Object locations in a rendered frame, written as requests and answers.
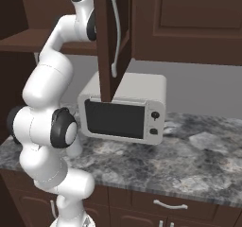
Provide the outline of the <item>brown base cupboard door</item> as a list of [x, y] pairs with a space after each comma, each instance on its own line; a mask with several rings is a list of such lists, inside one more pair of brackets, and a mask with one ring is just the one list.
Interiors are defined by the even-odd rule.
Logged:
[[110, 208], [111, 227], [159, 227], [159, 220], [166, 226], [167, 217], [159, 217], [120, 208]]
[[235, 223], [229, 222], [227, 219], [221, 223], [202, 223], [198, 221], [169, 218], [165, 227], [169, 227], [170, 222], [174, 222], [175, 227], [242, 227], [242, 219]]
[[[11, 190], [12, 196], [26, 227], [49, 227], [54, 221], [51, 201], [57, 196], [43, 191], [32, 193]], [[96, 186], [94, 193], [83, 201], [88, 215], [94, 220], [96, 227], [110, 227], [108, 188]]]

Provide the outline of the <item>open brown cupboard door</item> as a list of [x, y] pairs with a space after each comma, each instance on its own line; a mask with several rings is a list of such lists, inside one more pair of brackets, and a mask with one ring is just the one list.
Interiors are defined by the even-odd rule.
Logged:
[[118, 56], [117, 25], [112, 0], [94, 0], [96, 48], [101, 100], [110, 102], [131, 59], [131, 0], [116, 0], [121, 42]]

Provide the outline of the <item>white toaster oven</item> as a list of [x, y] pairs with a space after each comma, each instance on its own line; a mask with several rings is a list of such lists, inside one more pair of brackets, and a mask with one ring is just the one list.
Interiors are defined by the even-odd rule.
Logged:
[[81, 131], [88, 137], [159, 145], [163, 141], [166, 78], [127, 73], [110, 102], [100, 95], [94, 74], [78, 96]]

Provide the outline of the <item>narrow brown drawer front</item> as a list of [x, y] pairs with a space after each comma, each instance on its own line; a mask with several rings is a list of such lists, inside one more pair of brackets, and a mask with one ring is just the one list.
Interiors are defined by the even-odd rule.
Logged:
[[109, 187], [109, 204], [111, 207], [131, 209], [132, 192], [128, 189]]

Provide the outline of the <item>closed brown cupboard door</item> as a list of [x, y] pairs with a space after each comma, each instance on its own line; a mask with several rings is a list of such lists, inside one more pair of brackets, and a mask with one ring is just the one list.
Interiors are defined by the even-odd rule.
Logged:
[[242, 65], [242, 0], [132, 0], [139, 61]]

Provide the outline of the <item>brown open cupboard shelf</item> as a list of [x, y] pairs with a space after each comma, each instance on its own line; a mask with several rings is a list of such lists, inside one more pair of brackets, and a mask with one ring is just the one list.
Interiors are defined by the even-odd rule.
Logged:
[[28, 28], [6, 38], [6, 51], [40, 52], [59, 16], [74, 14], [70, 0], [22, 0]]

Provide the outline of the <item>wide brown drawer front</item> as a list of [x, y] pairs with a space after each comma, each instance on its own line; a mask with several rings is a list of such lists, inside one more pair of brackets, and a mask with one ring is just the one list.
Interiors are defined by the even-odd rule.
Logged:
[[[160, 205], [154, 204], [154, 200], [169, 205], [186, 204], [188, 209], [171, 210]], [[154, 215], [171, 215], [185, 218], [197, 218], [202, 220], [211, 220], [216, 212], [216, 205], [206, 202], [190, 201], [181, 198], [154, 195], [144, 192], [132, 192], [132, 206], [135, 210]]]

